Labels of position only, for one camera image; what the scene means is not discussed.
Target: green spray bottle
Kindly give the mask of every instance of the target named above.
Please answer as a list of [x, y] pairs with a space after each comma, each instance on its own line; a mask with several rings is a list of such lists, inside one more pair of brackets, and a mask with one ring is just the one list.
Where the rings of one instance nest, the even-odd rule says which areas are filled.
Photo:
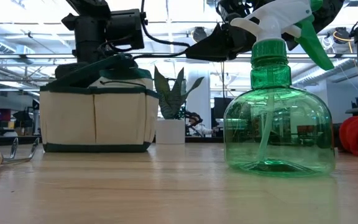
[[[312, 11], [322, 3], [276, 0], [231, 22], [257, 40], [251, 57], [252, 90], [233, 100], [224, 116], [229, 166], [281, 177], [327, 174], [335, 168], [331, 113], [317, 96], [291, 87], [281, 38], [284, 32], [294, 36], [314, 63], [332, 69], [312, 25]], [[259, 24], [249, 20], [253, 17]]]

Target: table surface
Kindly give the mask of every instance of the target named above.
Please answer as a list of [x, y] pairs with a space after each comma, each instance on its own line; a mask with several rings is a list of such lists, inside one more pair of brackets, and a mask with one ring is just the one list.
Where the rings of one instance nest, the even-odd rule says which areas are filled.
[[39, 149], [32, 162], [0, 166], [0, 224], [358, 223], [358, 157], [340, 154], [329, 177], [282, 179], [229, 169], [223, 154], [200, 143], [142, 154]]

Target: green trigger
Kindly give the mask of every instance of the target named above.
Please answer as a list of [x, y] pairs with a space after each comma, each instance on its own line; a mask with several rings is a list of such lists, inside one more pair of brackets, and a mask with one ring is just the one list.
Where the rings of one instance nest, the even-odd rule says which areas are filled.
[[309, 55], [314, 63], [324, 70], [330, 70], [334, 68], [332, 61], [327, 56], [323, 46], [317, 38], [316, 31], [314, 30], [312, 22], [314, 16], [307, 17], [295, 25], [301, 29], [301, 37], [295, 38], [303, 50]]

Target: green trim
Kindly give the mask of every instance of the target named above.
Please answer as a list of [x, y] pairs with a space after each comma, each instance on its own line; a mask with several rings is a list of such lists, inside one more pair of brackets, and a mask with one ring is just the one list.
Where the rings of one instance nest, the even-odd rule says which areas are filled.
[[110, 69], [100, 70], [101, 77], [110, 80], [135, 80], [140, 78], [152, 79], [152, 74], [141, 68], [125, 68], [125, 69]]
[[51, 93], [74, 93], [82, 95], [98, 95], [105, 93], [145, 93], [147, 96], [151, 96], [158, 99], [158, 93], [142, 88], [78, 88], [78, 87], [63, 87], [63, 86], [41, 86], [40, 91], [50, 91]]
[[64, 145], [46, 143], [45, 152], [145, 152], [151, 145], [151, 142], [144, 142], [140, 145]]
[[153, 91], [153, 90], [146, 90], [146, 95], [151, 96], [153, 98], [157, 98], [157, 99], [160, 98], [160, 95], [157, 92]]
[[117, 80], [111, 80], [111, 81], [99, 81], [100, 84], [106, 86], [106, 84], [110, 84], [110, 83], [123, 83], [123, 84], [130, 84], [130, 85], [134, 85], [134, 86], [141, 86], [142, 88], [146, 88], [145, 85], [140, 84], [140, 83], [133, 83], [133, 82], [126, 82], [126, 81], [117, 81]]
[[95, 63], [82, 65], [74, 71], [67, 71], [67, 74], [58, 80], [48, 83], [47, 86], [89, 86], [100, 78], [99, 72], [101, 70], [112, 68], [123, 71], [129, 70], [130, 68], [137, 68], [137, 64], [133, 59], [130, 59], [128, 55], [118, 54]]

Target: potted plant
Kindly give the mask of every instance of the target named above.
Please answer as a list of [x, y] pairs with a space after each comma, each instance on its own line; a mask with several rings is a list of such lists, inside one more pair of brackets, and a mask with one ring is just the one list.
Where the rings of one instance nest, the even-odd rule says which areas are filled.
[[185, 120], [175, 119], [181, 106], [185, 103], [191, 91], [197, 88], [204, 77], [198, 78], [193, 86], [183, 91], [185, 87], [184, 69], [181, 69], [175, 84], [170, 89], [168, 79], [154, 68], [154, 85], [159, 95], [159, 105], [164, 119], [158, 120], [156, 125], [155, 142], [157, 144], [184, 144], [185, 143]]

